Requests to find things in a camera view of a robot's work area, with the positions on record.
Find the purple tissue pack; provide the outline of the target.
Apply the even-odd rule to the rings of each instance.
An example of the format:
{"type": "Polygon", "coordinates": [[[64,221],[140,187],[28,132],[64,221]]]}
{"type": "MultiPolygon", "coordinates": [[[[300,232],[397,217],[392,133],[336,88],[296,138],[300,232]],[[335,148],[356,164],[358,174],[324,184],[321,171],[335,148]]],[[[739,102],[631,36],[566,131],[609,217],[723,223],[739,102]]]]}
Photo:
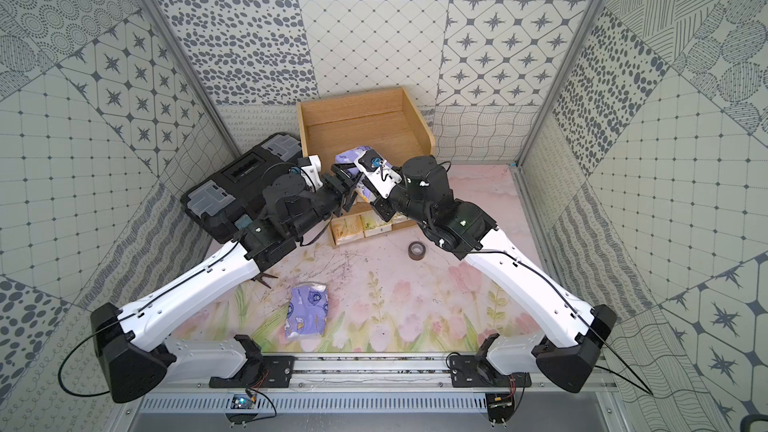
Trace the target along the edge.
{"type": "Polygon", "coordinates": [[[322,336],[329,312],[327,286],[320,283],[302,283],[291,289],[286,314],[285,337],[298,340],[322,336]]]}
{"type": "Polygon", "coordinates": [[[335,156],[336,164],[355,164],[358,170],[377,172],[391,164],[370,146],[358,146],[335,156]]]}

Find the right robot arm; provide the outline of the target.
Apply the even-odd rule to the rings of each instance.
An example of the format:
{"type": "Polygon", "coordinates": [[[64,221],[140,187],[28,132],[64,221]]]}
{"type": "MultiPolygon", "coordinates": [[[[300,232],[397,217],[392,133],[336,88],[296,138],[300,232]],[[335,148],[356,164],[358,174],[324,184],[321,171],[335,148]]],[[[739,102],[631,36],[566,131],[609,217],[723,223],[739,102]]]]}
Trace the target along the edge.
{"type": "Polygon", "coordinates": [[[414,157],[393,168],[368,150],[355,165],[382,219],[399,213],[416,222],[427,239],[489,277],[538,325],[526,336],[490,335],[476,354],[479,375],[492,381],[537,370],[560,389],[580,392],[616,323],[615,312],[567,291],[481,207],[455,198],[448,172],[435,157],[414,157]]]}

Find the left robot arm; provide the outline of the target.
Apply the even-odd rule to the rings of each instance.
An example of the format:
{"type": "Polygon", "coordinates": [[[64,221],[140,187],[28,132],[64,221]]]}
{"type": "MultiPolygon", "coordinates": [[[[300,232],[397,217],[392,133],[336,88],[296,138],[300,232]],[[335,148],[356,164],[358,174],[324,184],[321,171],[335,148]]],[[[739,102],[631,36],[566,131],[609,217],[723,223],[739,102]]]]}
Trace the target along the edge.
{"type": "Polygon", "coordinates": [[[225,293],[268,271],[316,225],[350,210],[359,176],[335,164],[317,183],[285,173],[263,191],[261,215],[225,248],[147,296],[91,314],[94,350],[118,403],[136,400],[163,382],[205,379],[213,388],[246,388],[268,373],[260,346],[247,335],[222,342],[173,345],[174,330],[225,293]]]}

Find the green tissue pack bottom middle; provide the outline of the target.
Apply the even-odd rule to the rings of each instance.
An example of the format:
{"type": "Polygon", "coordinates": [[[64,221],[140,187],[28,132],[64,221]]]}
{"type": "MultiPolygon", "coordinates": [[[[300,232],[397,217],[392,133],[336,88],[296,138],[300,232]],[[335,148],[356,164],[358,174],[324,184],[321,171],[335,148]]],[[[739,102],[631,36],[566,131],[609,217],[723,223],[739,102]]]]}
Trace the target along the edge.
{"type": "Polygon", "coordinates": [[[366,238],[390,232],[392,223],[379,218],[374,212],[360,215],[363,234],[366,238]]]}

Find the yellow tissue pack bottom left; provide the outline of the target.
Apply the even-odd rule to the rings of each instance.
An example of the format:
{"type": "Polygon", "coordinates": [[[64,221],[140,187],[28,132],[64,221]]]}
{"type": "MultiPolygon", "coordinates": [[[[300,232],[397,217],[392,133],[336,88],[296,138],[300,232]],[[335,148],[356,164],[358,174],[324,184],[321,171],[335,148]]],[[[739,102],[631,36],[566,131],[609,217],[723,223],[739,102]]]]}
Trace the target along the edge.
{"type": "Polygon", "coordinates": [[[365,237],[359,215],[344,216],[331,221],[331,234],[336,246],[361,240],[365,237]]]}

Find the wooden shelf unit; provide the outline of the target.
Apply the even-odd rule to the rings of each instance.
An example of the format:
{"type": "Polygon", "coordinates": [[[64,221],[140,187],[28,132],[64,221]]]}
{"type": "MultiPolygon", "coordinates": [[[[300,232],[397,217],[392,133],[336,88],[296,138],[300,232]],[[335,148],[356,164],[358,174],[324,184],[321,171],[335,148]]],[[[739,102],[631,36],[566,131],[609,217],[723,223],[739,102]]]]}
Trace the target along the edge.
{"type": "MultiPolygon", "coordinates": [[[[396,209],[389,221],[392,230],[415,224],[409,219],[400,223],[393,221],[397,213],[407,210],[406,178],[401,168],[414,157],[433,156],[436,140],[405,88],[385,88],[299,102],[296,110],[305,156],[318,155],[322,170],[332,174],[331,166],[336,164],[337,154],[358,146],[372,147],[402,176],[402,182],[393,189],[389,198],[396,209]]],[[[363,195],[360,180],[356,190],[359,197],[355,204],[348,213],[339,217],[374,212],[363,195]]],[[[331,240],[336,246],[332,234],[331,240]]]]}

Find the grey tape roll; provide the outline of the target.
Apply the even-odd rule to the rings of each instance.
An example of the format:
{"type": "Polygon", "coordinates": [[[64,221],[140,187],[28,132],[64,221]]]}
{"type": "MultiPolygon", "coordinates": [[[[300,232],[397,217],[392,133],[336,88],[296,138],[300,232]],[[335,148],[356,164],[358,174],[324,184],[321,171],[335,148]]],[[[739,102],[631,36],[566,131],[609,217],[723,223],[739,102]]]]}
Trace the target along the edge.
{"type": "Polygon", "coordinates": [[[408,256],[411,260],[420,261],[426,255],[426,246],[420,241],[411,242],[408,246],[408,256]]]}

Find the black plastic toolbox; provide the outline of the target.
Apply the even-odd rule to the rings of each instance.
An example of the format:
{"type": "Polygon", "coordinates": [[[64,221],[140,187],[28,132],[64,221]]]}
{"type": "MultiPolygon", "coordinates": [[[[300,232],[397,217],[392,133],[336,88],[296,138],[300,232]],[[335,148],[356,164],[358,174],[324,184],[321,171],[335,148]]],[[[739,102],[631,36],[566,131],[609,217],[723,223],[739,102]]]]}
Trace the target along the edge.
{"type": "Polygon", "coordinates": [[[274,133],[190,188],[181,198],[185,213],[224,244],[256,219],[265,205],[264,188],[301,156],[296,136],[274,133]]]}

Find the yellow handled pliers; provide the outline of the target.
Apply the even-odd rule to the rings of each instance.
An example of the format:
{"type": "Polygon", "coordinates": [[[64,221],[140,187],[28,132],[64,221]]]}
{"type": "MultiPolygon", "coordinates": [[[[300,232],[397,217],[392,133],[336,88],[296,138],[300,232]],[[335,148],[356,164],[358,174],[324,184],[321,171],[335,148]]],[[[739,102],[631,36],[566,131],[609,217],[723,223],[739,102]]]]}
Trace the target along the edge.
{"type": "Polygon", "coordinates": [[[267,289],[271,289],[272,286],[268,283],[269,279],[277,279],[277,276],[274,276],[265,272],[259,272],[252,278],[252,281],[260,283],[267,289]]]}

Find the aluminium mounting rail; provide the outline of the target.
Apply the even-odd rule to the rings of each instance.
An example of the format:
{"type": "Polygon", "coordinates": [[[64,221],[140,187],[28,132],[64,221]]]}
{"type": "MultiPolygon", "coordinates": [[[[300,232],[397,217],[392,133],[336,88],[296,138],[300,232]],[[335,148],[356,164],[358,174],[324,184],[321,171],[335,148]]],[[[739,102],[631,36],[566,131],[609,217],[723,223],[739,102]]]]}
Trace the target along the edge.
{"type": "MultiPolygon", "coordinates": [[[[446,364],[447,354],[355,354],[297,353],[286,387],[274,387],[277,379],[266,379],[262,392],[437,392],[454,389],[452,378],[458,375],[446,364]]],[[[528,392],[564,392],[541,372],[529,372],[528,392]]],[[[214,389],[209,379],[186,379],[162,383],[151,393],[243,392],[245,387],[214,389]]],[[[618,379],[606,371],[593,372],[582,393],[617,392],[618,379]]]]}

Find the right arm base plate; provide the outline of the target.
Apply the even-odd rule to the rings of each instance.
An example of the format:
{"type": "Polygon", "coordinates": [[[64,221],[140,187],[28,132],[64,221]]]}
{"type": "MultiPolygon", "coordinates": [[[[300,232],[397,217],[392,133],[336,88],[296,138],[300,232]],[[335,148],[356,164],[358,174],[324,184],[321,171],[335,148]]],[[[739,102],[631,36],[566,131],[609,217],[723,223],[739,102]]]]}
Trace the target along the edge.
{"type": "Polygon", "coordinates": [[[451,352],[446,356],[445,363],[449,369],[454,388],[506,387],[510,385],[529,387],[532,385],[529,373],[515,372],[504,375],[494,369],[487,360],[490,347],[499,337],[499,333],[490,334],[484,339],[474,355],[451,352]]]}

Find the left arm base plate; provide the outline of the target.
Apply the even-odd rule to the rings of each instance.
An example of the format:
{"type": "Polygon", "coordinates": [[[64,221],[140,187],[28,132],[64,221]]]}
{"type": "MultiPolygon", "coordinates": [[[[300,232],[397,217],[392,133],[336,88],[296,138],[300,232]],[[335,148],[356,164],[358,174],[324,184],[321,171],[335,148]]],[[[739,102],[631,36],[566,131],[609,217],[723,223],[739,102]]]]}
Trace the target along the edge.
{"type": "Polygon", "coordinates": [[[234,354],[232,366],[214,372],[209,379],[213,389],[288,388],[297,358],[292,355],[264,355],[248,335],[237,334],[224,349],[234,354]]]}

